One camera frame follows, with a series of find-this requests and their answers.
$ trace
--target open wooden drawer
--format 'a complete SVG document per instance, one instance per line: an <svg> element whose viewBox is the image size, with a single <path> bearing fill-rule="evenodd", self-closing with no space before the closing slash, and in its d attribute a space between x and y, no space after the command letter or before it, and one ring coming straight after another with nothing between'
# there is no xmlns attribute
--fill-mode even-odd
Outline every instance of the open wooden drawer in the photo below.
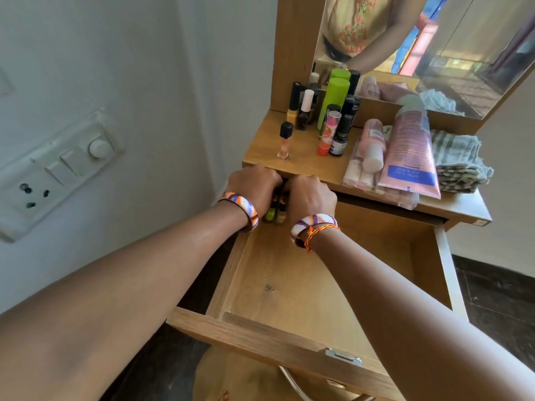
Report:
<svg viewBox="0 0 535 401"><path fill-rule="evenodd" d="M441 219L343 194L336 218L355 242L466 318ZM352 392L403 399L335 280L291 243L290 228L262 222L240 234L206 315L176 308L167 323Z"/></svg>

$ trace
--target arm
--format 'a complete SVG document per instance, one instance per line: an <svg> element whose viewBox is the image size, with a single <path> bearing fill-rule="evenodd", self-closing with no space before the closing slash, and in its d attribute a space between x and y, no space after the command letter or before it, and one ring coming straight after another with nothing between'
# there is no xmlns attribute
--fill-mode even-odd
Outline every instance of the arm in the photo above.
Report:
<svg viewBox="0 0 535 401"><path fill-rule="evenodd" d="M298 176L288 188L291 222L334 215L336 195L317 177ZM524 364L342 231L321 231L310 247L407 400L535 399L535 374Z"/></svg>
<svg viewBox="0 0 535 401"><path fill-rule="evenodd" d="M349 69L368 73L388 59L418 22L427 0L394 0L386 30L348 63Z"/></svg>
<svg viewBox="0 0 535 401"><path fill-rule="evenodd" d="M260 216L282 182L262 166L228 191ZM171 225L51 284L0 316L0 399L97 400L164 323L214 251L248 223L232 202Z"/></svg>

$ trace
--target mirror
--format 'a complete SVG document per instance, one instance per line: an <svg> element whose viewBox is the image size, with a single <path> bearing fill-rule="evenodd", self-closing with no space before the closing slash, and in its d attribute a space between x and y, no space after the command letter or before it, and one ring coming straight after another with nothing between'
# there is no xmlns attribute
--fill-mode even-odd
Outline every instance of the mirror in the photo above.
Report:
<svg viewBox="0 0 535 401"><path fill-rule="evenodd" d="M326 0L313 71L345 64L482 119L534 60L535 0Z"/></svg>

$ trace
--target round white knob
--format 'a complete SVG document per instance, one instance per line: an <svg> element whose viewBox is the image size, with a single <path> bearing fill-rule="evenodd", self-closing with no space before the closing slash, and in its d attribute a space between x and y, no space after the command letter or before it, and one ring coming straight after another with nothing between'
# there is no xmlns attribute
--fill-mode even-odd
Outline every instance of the round white knob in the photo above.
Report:
<svg viewBox="0 0 535 401"><path fill-rule="evenodd" d="M97 139L90 143L89 152L97 159L107 159L113 154L113 148L109 142Z"/></svg>

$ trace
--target green cylindrical container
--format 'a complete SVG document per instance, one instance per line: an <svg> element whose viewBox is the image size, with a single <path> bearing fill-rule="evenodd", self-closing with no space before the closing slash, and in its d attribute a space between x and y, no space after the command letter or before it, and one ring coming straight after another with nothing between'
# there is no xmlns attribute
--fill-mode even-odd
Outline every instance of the green cylindrical container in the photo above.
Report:
<svg viewBox="0 0 535 401"><path fill-rule="evenodd" d="M319 117L318 117L318 129L319 130L322 129L323 119L325 117L325 110L327 110L327 105L336 104L342 107L344 104L346 95L347 95L347 90L349 90L349 80L337 79L337 78L333 79L331 77L331 80L329 80L329 85L327 86L327 92L325 93L325 98L323 99L322 110L319 112Z"/></svg>
<svg viewBox="0 0 535 401"><path fill-rule="evenodd" d="M351 72L349 70L344 70L340 68L332 69L330 78L331 79L344 79L344 80L349 81L349 79L351 78Z"/></svg>

